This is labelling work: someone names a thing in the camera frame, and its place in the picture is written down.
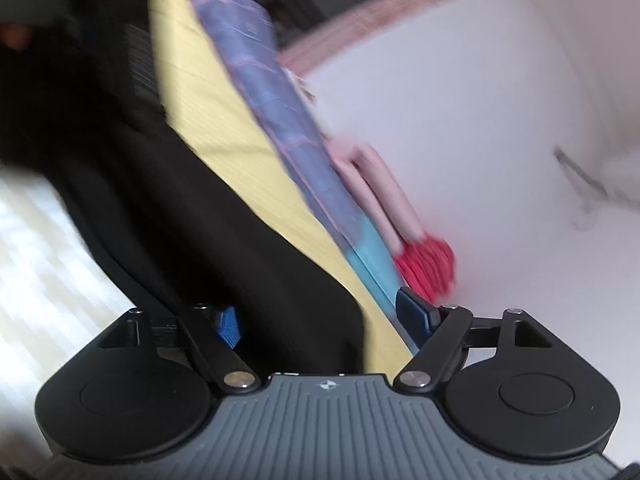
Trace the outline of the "yellow quilted blanket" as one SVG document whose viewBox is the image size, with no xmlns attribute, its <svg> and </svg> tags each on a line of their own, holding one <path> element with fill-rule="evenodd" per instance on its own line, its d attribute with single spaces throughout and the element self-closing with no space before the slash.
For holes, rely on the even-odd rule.
<svg viewBox="0 0 640 480">
<path fill-rule="evenodd" d="M 149 0 L 160 102 L 169 125 L 250 209 L 360 304 L 364 368 L 394 377 L 411 352 L 288 176 L 188 0 Z"/>
</svg>

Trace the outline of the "folded pink cloth stack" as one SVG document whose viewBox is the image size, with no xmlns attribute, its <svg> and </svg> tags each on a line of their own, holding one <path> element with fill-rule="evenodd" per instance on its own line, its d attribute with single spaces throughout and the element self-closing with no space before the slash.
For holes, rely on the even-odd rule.
<svg viewBox="0 0 640 480">
<path fill-rule="evenodd" d="M 326 139 L 332 165 L 394 258 L 425 237 L 420 219 L 390 167 L 369 144 Z"/>
</svg>

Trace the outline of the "folded red cloth stack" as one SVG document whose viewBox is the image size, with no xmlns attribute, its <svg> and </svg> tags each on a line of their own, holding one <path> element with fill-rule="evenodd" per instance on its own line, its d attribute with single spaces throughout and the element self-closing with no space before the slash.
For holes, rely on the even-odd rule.
<svg viewBox="0 0 640 480">
<path fill-rule="evenodd" d="M 394 263 L 406 284 L 431 304 L 445 298 L 456 280 L 454 252 L 444 240 L 431 235 L 405 243 Z"/>
</svg>

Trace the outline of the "blue plaid pillow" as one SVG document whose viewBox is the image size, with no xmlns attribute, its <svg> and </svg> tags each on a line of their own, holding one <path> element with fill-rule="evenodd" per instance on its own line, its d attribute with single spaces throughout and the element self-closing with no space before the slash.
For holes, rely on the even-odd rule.
<svg viewBox="0 0 640 480">
<path fill-rule="evenodd" d="M 232 84 L 277 151 L 311 212 L 341 249 L 411 353 L 418 348 L 399 322 L 404 284 L 390 252 L 334 170 L 318 126 L 278 60 L 268 13 L 254 0 L 190 0 Z"/>
</svg>

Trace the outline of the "pink curtain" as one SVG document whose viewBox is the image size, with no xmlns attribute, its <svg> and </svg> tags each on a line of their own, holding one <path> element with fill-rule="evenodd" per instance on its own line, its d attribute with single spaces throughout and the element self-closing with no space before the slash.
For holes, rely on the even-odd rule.
<svg viewBox="0 0 640 480">
<path fill-rule="evenodd" d="M 367 0 L 307 32 L 283 49 L 280 64 L 304 76 L 357 42 L 446 1 Z"/>
</svg>

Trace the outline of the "black pants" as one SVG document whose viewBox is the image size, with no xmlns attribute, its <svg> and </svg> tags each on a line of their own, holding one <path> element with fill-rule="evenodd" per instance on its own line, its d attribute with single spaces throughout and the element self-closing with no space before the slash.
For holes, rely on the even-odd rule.
<svg viewBox="0 0 640 480">
<path fill-rule="evenodd" d="M 1 157 L 43 174 L 139 307 L 232 311 L 258 374 L 357 374 L 356 299 L 168 125 L 149 0 L 1 0 Z"/>
</svg>

